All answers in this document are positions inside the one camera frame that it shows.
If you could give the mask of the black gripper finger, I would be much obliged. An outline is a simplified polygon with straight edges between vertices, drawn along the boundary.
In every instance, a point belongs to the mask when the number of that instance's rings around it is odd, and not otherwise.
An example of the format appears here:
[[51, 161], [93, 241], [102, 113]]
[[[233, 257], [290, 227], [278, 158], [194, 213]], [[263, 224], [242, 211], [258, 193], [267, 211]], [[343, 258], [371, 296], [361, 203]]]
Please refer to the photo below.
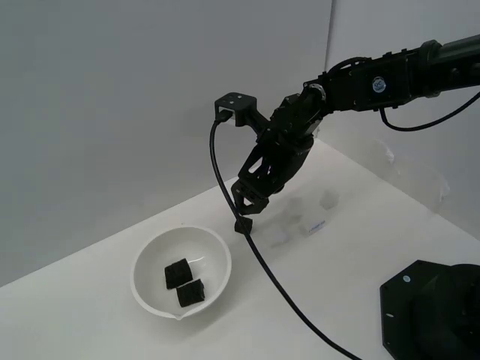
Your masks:
[[258, 197], [255, 194], [249, 193], [244, 196], [244, 205], [242, 208], [243, 215], [258, 215], [269, 204], [268, 197]]
[[240, 180], [233, 183], [231, 187], [232, 198], [235, 208], [240, 215], [246, 215], [247, 205], [245, 204], [245, 195], [243, 191], [243, 185]]

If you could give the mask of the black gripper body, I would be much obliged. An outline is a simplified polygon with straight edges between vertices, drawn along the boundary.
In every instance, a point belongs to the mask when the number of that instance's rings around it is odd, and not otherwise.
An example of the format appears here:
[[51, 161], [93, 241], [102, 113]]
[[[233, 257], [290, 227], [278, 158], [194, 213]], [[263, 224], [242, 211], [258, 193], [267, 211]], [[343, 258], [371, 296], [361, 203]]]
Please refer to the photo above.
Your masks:
[[256, 145], [238, 172], [244, 195], [270, 197], [300, 169], [310, 152], [313, 136], [289, 136], [268, 126], [255, 127]]

